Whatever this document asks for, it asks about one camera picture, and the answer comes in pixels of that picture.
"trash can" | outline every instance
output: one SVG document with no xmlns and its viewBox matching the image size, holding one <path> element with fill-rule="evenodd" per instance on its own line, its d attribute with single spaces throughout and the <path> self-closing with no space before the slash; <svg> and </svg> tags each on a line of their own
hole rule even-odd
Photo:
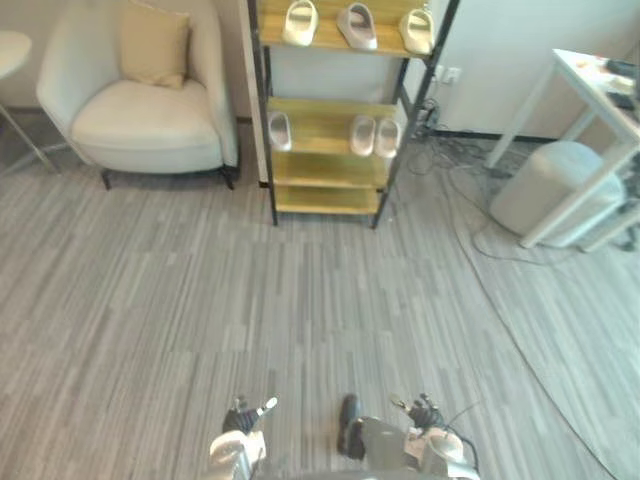
<svg viewBox="0 0 640 480">
<path fill-rule="evenodd" d="M 491 202 L 493 218 L 514 233 L 529 233 L 563 199 L 598 170 L 603 160 L 577 142 L 553 142 L 536 149 Z M 625 201 L 624 185 L 612 174 L 541 243 L 567 247 Z"/>
</svg>

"shelf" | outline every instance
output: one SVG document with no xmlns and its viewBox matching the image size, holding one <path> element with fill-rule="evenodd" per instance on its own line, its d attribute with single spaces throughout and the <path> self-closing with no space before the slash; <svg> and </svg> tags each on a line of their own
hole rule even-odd
<svg viewBox="0 0 640 480">
<path fill-rule="evenodd" d="M 263 45 L 287 45 L 282 40 L 282 30 L 290 3 L 291 0 L 263 0 L 260 28 L 260 41 Z M 378 37 L 378 48 L 374 51 L 352 49 L 338 29 L 338 13 L 346 8 L 350 1 L 316 0 L 314 3 L 320 18 L 311 47 L 405 58 L 420 57 L 405 50 L 398 25 L 407 12 L 414 8 L 422 8 L 423 0 L 394 0 L 393 2 L 368 0 L 366 2 L 373 14 Z"/>
<path fill-rule="evenodd" d="M 387 174 L 382 158 L 274 152 L 273 176 L 279 186 L 383 188 Z"/>
<path fill-rule="evenodd" d="M 280 212 L 368 215 L 376 213 L 378 196 L 371 189 L 276 186 Z"/>
<path fill-rule="evenodd" d="M 356 115 L 393 117 L 395 105 L 271 98 L 269 111 L 284 112 L 291 122 L 293 152 L 349 155 L 351 123 Z"/>
</svg>

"slipper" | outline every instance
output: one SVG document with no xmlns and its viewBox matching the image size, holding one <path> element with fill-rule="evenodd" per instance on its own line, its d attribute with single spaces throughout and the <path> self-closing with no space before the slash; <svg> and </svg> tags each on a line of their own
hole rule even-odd
<svg viewBox="0 0 640 480">
<path fill-rule="evenodd" d="M 376 135 L 376 121 L 367 115 L 358 115 L 351 125 L 351 151 L 361 157 L 368 157 L 373 152 Z"/>
<path fill-rule="evenodd" d="M 373 15 L 366 5 L 352 3 L 338 14 L 338 28 L 351 48 L 375 50 L 378 48 Z"/>
<path fill-rule="evenodd" d="M 376 155 L 382 158 L 393 158 L 400 145 L 400 125 L 395 120 L 383 118 L 378 121 L 376 134 Z"/>
<path fill-rule="evenodd" d="M 284 22 L 282 38 L 291 45 L 308 47 L 318 28 L 318 10 L 310 0 L 296 0 Z"/>
<path fill-rule="evenodd" d="M 400 34 L 407 51 L 429 54 L 433 49 L 433 17 L 426 10 L 411 10 L 400 20 Z"/>
<path fill-rule="evenodd" d="M 269 113 L 269 139 L 274 150 L 278 152 L 291 150 L 291 124 L 286 113 Z"/>
</svg>

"armchair leg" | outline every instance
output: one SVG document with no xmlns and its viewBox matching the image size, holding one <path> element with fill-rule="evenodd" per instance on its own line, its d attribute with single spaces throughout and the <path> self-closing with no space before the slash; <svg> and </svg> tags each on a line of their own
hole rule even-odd
<svg viewBox="0 0 640 480">
<path fill-rule="evenodd" d="M 106 190 L 111 190 L 111 180 L 109 179 L 109 170 L 101 170 L 100 178 L 102 178 L 102 183 L 104 183 L 104 188 Z"/>
<path fill-rule="evenodd" d="M 233 186 L 233 182 L 231 181 L 231 173 L 227 170 L 226 167 L 222 167 L 220 169 L 220 175 L 222 175 L 222 178 L 224 179 L 224 183 L 227 184 L 227 188 L 229 190 L 234 190 L 235 187 Z"/>
</svg>

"white armchair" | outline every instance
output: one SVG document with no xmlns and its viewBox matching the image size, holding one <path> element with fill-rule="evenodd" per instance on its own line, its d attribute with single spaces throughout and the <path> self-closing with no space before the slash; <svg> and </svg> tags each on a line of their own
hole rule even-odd
<svg viewBox="0 0 640 480">
<path fill-rule="evenodd" d="M 212 0 L 155 0 L 191 16 L 181 90 L 125 80 L 121 9 L 128 0 L 71 0 L 45 54 L 37 95 L 76 153 L 103 169 L 143 173 L 218 170 L 233 188 L 238 141 Z"/>
</svg>

